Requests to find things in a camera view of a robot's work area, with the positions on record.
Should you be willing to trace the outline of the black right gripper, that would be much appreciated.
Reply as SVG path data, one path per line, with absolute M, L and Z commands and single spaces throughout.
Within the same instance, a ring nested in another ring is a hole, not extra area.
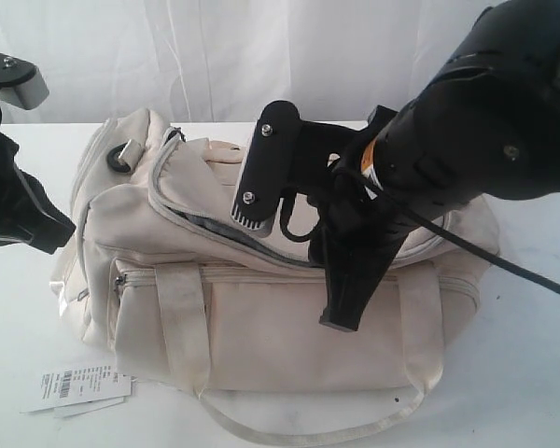
M 330 191 L 317 202 L 320 229 L 309 244 L 325 261 L 327 304 L 319 323 L 357 331 L 364 311 L 418 215 L 433 220 L 453 206 L 453 172 L 429 152 L 415 105 L 386 118 L 376 110 L 364 133 L 330 167 Z

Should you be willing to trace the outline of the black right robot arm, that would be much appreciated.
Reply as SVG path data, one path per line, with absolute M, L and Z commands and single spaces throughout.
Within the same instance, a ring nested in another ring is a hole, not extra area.
M 324 326 L 355 331 L 407 236 L 482 194 L 560 193 L 560 1 L 486 9 L 447 63 L 330 167 L 311 257 L 325 269 Z

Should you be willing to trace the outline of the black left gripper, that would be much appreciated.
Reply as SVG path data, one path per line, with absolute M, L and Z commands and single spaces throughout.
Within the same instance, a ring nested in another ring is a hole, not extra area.
M 49 199 L 32 175 L 15 170 L 19 145 L 0 133 L 0 246 L 26 244 L 54 254 L 76 225 Z

